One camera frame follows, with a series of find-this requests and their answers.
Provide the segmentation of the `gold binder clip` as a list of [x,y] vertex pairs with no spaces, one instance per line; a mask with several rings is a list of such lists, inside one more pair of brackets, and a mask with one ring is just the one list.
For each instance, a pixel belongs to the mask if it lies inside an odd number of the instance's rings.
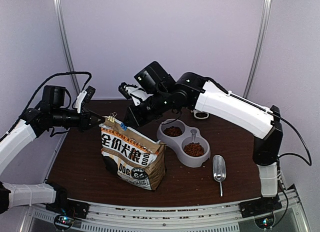
[[118,115],[117,112],[111,112],[108,116],[105,116],[105,118],[107,121],[110,121],[111,123],[115,123],[117,115]]

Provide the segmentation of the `blue binder clip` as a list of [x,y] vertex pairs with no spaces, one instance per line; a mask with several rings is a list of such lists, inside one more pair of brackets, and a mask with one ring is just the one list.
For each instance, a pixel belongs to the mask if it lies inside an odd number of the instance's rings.
[[126,131],[128,128],[123,122],[120,124],[120,126],[124,131]]

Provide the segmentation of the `dog food bag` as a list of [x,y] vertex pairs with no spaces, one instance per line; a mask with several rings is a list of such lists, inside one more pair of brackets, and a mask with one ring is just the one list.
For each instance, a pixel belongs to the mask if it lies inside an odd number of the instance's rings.
[[105,120],[101,128],[101,154],[106,169],[118,178],[145,190],[155,191],[166,174],[162,141],[153,141],[121,121]]

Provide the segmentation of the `metal scoop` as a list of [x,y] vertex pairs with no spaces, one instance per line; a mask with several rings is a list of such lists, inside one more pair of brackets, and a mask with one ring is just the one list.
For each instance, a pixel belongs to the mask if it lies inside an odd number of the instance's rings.
[[223,197],[222,182],[226,179],[226,163],[221,155],[215,155],[212,159],[213,178],[219,183],[220,197]]

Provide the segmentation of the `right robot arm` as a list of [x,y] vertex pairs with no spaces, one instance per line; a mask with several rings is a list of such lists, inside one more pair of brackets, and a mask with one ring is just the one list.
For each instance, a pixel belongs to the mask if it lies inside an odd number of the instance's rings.
[[226,90],[210,77],[193,72],[178,80],[153,61],[134,79],[137,85],[121,83],[118,90],[132,99],[123,120],[126,127],[139,128],[162,117],[168,110],[182,108],[209,113],[231,122],[254,136],[253,161],[258,166],[261,195],[256,202],[260,212],[268,212],[278,193],[277,158],[283,139],[280,110],[263,107]]

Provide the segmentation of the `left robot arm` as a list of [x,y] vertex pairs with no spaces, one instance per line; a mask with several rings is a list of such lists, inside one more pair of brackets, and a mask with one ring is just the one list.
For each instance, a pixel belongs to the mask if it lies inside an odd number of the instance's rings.
[[[42,99],[35,108],[27,108],[13,130],[5,134],[0,142],[0,170],[3,172],[13,159],[31,142],[45,131],[56,127],[77,128],[87,131],[105,122],[105,118],[84,108],[95,93],[95,88],[88,86],[82,90],[75,101],[74,109],[63,107],[65,87],[46,85]],[[54,211],[67,214],[72,209],[65,188],[55,183],[42,184],[0,184],[0,211],[4,213],[16,206],[46,203]]]

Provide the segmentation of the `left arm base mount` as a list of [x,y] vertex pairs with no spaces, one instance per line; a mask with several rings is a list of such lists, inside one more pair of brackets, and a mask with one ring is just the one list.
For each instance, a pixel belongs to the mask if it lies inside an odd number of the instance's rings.
[[57,203],[51,203],[45,205],[46,210],[57,213],[54,216],[53,224],[56,229],[60,231],[66,231],[70,229],[76,221],[86,219],[89,204],[85,202],[79,202],[74,200],[68,200],[67,206],[62,207]]

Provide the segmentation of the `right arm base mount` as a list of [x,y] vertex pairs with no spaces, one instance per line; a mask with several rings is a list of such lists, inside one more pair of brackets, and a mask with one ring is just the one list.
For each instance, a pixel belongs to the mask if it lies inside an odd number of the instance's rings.
[[239,204],[242,218],[253,217],[256,226],[260,229],[271,229],[275,224],[275,211],[282,208],[278,198],[261,197]]

